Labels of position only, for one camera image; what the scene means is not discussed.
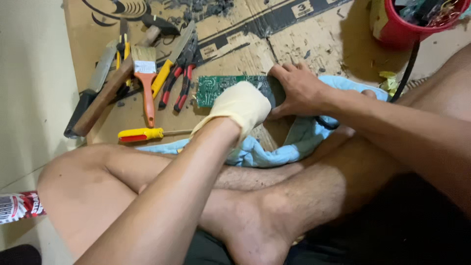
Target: orange paint brush handle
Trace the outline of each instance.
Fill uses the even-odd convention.
[[[134,76],[139,78],[144,87],[144,112],[146,113],[147,127],[154,127],[154,116],[155,116],[155,107],[154,107],[154,98],[152,97],[152,81],[157,76],[156,74],[143,74],[143,73],[134,73]]]

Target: black shorts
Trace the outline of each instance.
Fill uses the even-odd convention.
[[[471,222],[433,186],[405,174],[341,224],[309,231],[284,264],[471,265],[470,252]],[[185,264],[234,262],[224,244],[196,231]]]

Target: circuit board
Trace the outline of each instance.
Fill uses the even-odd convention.
[[[228,87],[240,81],[248,81],[253,84],[274,108],[284,100],[284,91],[277,79],[266,75],[213,75],[200,76],[198,78],[198,92],[196,101],[198,107],[212,107],[214,100]]]

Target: paint brush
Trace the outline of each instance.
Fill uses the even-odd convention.
[[[132,59],[134,60],[134,76],[137,77],[144,87],[144,112],[146,113],[147,127],[154,127],[154,99],[152,98],[152,82],[157,76],[155,58],[157,56],[153,47],[131,47]]]

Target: latex glove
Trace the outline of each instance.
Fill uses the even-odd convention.
[[[229,117],[241,127],[238,143],[250,131],[267,118],[271,105],[269,100],[251,83],[242,81],[224,90],[216,100],[209,115],[191,132],[192,137],[208,121],[215,117]]]

